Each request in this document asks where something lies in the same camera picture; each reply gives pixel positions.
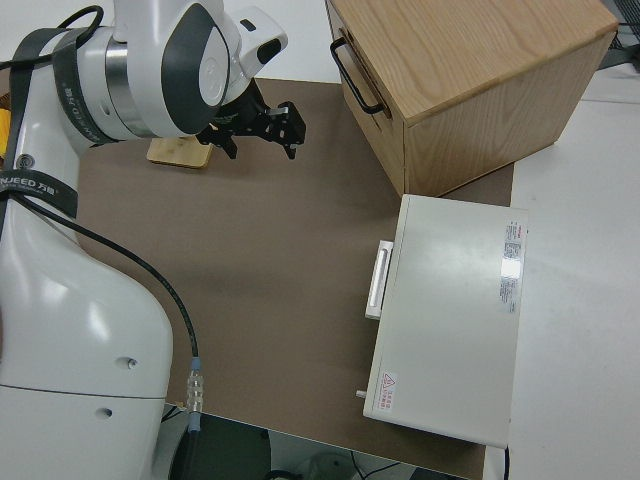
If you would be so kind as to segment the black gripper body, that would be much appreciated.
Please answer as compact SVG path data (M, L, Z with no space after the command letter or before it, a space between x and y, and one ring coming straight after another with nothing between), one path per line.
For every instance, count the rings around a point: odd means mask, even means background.
M285 101L277 107L269 107L257 85L247 89L233 101L223 105L209 125L195 138L203 145L218 148L220 141L234 136L259 137L268 142L298 142L302 145L306 136L306 124L296 106Z

